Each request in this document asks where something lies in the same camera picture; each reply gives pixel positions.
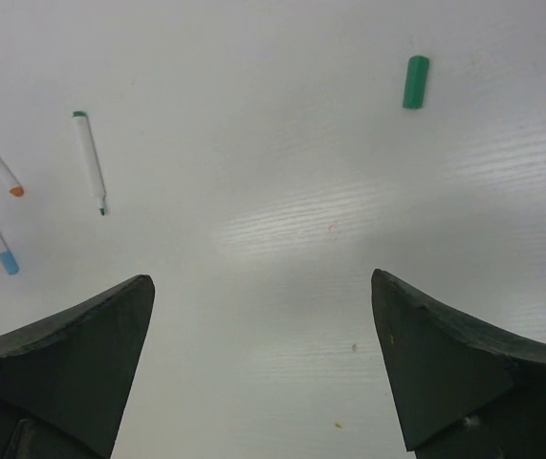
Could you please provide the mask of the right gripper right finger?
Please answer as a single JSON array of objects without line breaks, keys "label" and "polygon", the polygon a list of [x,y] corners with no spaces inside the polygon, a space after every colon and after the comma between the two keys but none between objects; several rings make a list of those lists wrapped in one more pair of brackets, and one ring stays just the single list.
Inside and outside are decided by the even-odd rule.
[{"label": "right gripper right finger", "polygon": [[546,458],[546,344],[371,278],[374,323],[407,451]]}]

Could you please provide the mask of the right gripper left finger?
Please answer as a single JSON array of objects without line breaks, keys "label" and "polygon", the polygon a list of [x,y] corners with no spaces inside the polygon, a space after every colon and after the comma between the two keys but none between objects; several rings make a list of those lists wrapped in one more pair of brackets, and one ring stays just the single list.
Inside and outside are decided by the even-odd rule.
[{"label": "right gripper left finger", "polygon": [[155,297],[140,274],[0,336],[0,458],[108,458]]}]

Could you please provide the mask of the green marker pen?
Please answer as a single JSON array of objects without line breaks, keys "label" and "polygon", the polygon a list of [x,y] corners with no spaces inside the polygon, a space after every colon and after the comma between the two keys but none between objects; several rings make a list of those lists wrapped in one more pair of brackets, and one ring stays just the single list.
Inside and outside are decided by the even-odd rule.
[{"label": "green marker pen", "polygon": [[84,159],[92,196],[96,202],[99,214],[105,216],[107,214],[106,188],[101,174],[88,115],[84,111],[74,111],[72,120],[76,129],[78,146]]}]

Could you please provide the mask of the green pen cap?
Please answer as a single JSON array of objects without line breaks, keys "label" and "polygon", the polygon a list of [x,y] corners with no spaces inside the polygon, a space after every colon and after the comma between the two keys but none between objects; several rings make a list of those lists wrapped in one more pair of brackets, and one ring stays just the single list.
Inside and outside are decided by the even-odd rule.
[{"label": "green pen cap", "polygon": [[414,55],[408,60],[404,83],[404,109],[417,110],[423,107],[429,64],[429,58],[423,55]]}]

